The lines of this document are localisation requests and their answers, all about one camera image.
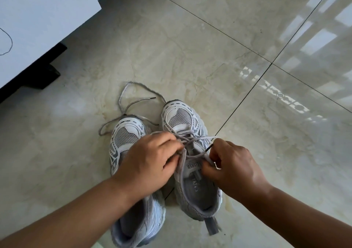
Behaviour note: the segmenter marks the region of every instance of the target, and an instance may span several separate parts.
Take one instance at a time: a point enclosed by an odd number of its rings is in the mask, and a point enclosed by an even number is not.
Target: heel pull tab
[[[207,226],[209,236],[219,233],[218,223],[214,217],[205,218],[204,222],[205,222],[205,225]]]

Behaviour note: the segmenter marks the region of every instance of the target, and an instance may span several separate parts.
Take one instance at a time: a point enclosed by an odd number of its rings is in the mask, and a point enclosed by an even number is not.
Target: grey sneaker
[[[110,141],[111,174],[115,174],[131,146],[150,129],[135,116],[124,116],[112,132]],[[117,247],[140,247],[152,241],[165,221],[165,201],[161,191],[142,199],[111,227]]]
[[[222,202],[222,191],[201,174],[202,161],[210,160],[205,152],[210,145],[204,122],[181,100],[169,101],[162,112],[162,128],[177,135],[185,144],[185,151],[174,173],[175,194],[181,210],[189,217],[203,221],[210,235],[218,233],[213,216]]]

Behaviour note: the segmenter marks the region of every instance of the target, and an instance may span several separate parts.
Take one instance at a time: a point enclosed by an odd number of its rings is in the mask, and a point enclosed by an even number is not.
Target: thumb
[[[164,173],[165,177],[167,177],[167,179],[169,179],[173,175],[173,173],[175,172],[177,164],[178,164],[178,159],[179,159],[179,155],[174,154],[168,160],[168,162],[165,164],[164,169],[163,169],[163,173]]]
[[[217,181],[220,178],[220,169],[216,169],[216,167],[213,167],[209,164],[207,161],[203,161],[202,165],[202,174],[210,179],[211,181]]]

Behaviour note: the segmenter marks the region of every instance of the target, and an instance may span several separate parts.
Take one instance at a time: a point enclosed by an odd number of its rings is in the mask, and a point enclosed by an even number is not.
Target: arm
[[[0,241],[11,248],[90,248],[136,202],[174,173],[183,145],[168,132],[136,142],[119,170],[74,201]]]
[[[352,247],[352,227],[273,187],[248,149],[216,139],[203,174],[294,247]]]

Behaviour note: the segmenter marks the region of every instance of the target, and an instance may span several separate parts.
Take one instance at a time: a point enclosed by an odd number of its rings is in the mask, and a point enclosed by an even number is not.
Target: forearm
[[[8,236],[0,247],[91,247],[133,204],[128,193],[115,180],[108,179]]]
[[[351,226],[277,188],[258,204],[245,206],[294,247],[352,247]]]

